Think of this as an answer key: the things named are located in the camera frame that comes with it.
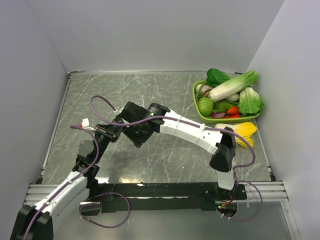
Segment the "white mushroom toy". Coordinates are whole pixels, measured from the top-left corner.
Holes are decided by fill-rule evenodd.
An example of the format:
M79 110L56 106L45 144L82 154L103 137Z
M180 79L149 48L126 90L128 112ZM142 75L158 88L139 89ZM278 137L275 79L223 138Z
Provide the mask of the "white mushroom toy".
M203 95L204 92L206 92L206 91L211 91L212 89L213 89L212 86L209 86L209 85L206 85L206 84L204 84L204 85L198 84L198 85L195 87L195 93L196 93L196 94L198 93L199 95Z

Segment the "orange carrot toy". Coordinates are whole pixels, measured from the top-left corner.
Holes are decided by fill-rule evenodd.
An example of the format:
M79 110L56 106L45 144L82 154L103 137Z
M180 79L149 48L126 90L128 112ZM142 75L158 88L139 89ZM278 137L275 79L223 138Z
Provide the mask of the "orange carrot toy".
M232 106L230 109L228 109L226 112L225 112L226 115L239 115L239 110L238 110L238 107L236 106Z

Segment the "round green cabbage toy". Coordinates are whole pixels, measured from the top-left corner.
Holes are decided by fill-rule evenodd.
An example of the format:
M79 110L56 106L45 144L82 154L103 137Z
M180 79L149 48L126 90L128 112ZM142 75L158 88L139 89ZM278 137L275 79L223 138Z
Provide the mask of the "round green cabbage toy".
M202 97L198 101L198 110L200 114L203 116L209 116L213 112L213 108L214 108L214 103L208 97Z

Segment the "aluminium frame rail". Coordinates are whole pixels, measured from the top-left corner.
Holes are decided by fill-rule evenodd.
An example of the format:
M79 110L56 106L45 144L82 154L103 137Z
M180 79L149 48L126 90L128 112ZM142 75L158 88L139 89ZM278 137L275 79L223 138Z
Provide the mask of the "aluminium frame rail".
M265 181L265 182L252 182L243 183L247 195L248 202L259 202L260 195L253 185L259 190L263 202L288 202L289 197L287 195L285 186L281 181ZM33 206L37 202L44 199L53 190L55 190L58 184L30 184L23 201L23 204Z

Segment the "red chili toy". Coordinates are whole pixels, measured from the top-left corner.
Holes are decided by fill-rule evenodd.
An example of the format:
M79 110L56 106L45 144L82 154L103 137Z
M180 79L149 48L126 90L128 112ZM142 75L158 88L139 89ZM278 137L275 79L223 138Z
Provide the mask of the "red chili toy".
M224 119L236 119L236 118L240 118L241 115L240 114L233 114L233 115L226 115L223 118Z

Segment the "green leafy lettuce toy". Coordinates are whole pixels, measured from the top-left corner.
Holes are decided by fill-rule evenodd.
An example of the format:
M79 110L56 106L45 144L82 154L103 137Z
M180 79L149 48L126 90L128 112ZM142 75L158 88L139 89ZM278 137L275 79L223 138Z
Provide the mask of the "green leafy lettuce toy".
M257 115L261 112L263 107L263 99L252 87L246 87L240 92L238 111L241 115Z

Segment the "white radish toy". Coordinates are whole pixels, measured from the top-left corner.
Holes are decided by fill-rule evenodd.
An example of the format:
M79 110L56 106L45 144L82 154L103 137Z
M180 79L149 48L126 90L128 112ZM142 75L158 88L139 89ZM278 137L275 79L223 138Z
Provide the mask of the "white radish toy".
M233 93L225 98L225 100L230 102L237 102L240 99L240 95L238 93Z

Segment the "yellow cabbage toy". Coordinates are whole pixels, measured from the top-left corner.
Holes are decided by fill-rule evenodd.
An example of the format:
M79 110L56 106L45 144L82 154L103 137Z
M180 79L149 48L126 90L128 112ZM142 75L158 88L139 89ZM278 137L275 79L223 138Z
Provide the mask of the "yellow cabbage toy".
M243 122L238 124L225 124L218 123L215 128L224 129L225 127L231 128L236 134L244 138L248 144L253 148L254 141L252 140L253 134L257 131L257 127L251 122Z

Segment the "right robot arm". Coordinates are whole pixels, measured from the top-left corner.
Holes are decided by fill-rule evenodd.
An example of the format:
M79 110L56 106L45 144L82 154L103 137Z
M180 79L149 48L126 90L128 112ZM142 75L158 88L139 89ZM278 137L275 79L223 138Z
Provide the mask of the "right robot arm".
M230 199L236 193L236 140L232 129L208 130L205 124L200 125L157 103L145 109L129 101L117 116L126 124L138 122L122 128L122 132L138 148L153 133L175 136L203 148L212 154L209 165L217 173L219 195Z

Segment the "purple onion toy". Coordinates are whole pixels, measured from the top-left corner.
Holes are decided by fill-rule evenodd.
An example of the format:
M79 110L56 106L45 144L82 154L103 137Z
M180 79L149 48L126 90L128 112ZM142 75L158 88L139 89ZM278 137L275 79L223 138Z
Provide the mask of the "purple onion toy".
M210 116L213 119L222 119L225 117L225 113L224 112L212 112Z

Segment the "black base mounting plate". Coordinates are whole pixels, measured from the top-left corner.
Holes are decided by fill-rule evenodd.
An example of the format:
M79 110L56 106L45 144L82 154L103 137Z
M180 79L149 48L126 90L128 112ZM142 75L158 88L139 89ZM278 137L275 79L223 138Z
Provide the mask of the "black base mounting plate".
M218 203L247 199L245 186L233 190L216 182L100 183L83 203L84 216L118 211L192 210L215 211Z

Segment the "dark green spinach toy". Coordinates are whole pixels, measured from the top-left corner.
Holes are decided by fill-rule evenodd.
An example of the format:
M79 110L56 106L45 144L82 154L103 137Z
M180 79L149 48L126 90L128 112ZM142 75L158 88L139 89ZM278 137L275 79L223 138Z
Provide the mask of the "dark green spinach toy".
M217 87L220 84L231 79L231 77L229 75L227 75L226 73L224 73L216 68L209 69L206 73L206 76L207 76L207 78L206 78L205 82L211 87Z

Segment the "large napa cabbage toy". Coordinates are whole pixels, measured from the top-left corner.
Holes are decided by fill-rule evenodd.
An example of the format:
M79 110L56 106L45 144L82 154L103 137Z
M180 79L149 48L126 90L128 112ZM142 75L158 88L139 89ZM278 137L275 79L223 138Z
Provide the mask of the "large napa cabbage toy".
M218 102L229 97L230 95L242 91L246 87L250 87L252 84L257 83L258 79L258 72L255 70L250 70L246 73L233 77L213 88L209 92L209 98L213 102Z

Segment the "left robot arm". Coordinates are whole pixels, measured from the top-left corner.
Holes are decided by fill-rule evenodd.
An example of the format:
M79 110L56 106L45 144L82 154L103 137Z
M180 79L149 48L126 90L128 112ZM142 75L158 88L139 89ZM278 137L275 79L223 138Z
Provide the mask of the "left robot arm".
M10 239L52 240L62 218L82 201L95 200L99 195L97 164L109 143L118 140L123 126L122 122L98 124L94 130L78 126L92 139L80 143L75 165L58 187L33 206L26 204L19 210Z

